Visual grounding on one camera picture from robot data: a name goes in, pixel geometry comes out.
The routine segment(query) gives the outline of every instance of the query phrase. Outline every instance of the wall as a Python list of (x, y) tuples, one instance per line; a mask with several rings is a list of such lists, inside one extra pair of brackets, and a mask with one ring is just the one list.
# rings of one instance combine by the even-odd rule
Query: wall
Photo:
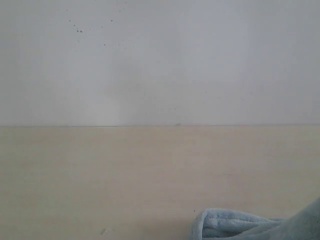
[(318, 0), (0, 3), (0, 125), (320, 123)]

